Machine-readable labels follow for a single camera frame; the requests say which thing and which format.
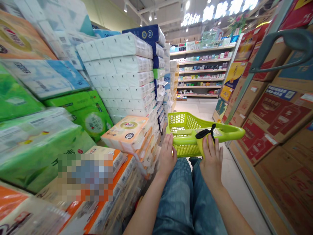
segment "plastic basket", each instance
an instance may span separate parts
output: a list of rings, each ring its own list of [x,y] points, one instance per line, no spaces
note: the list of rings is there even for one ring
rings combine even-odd
[[[216,124],[219,135],[215,136],[219,142],[240,139],[244,136],[244,129],[232,125],[205,121],[188,112],[169,113],[166,133],[173,133],[173,146],[177,150],[177,157],[201,156],[195,134],[201,129],[210,129]]]

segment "blue jeans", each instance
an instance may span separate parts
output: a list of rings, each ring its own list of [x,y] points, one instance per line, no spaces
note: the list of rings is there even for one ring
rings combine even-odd
[[[179,158],[164,187],[153,234],[227,234],[202,177],[200,158]]]

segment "hand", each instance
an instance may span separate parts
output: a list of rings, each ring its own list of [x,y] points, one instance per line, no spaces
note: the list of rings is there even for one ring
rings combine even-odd
[[[166,178],[170,176],[177,162],[177,151],[173,147],[173,138],[173,134],[165,135],[159,155],[159,172]]]
[[[213,194],[224,188],[221,180],[223,147],[219,149],[218,138],[215,139],[214,146],[211,135],[203,138],[202,145],[205,159],[202,159],[200,163],[200,170],[206,185]]]

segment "shopping cart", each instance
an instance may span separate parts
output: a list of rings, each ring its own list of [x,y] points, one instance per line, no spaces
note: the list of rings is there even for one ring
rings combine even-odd
[[[188,112],[169,113],[166,133],[173,133],[173,146],[177,150],[177,157],[203,156],[202,139],[211,135],[219,142],[240,139],[245,130],[221,123],[199,119]]]

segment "tiled floor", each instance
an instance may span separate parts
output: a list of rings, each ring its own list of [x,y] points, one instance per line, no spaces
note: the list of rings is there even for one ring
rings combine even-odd
[[[217,99],[214,98],[195,99],[188,97],[187,101],[177,101],[175,110],[177,112],[190,112],[201,119],[213,121],[212,115],[216,104]],[[224,147],[222,164],[224,186],[254,232],[258,235],[271,234],[231,153],[224,143],[220,145]]]

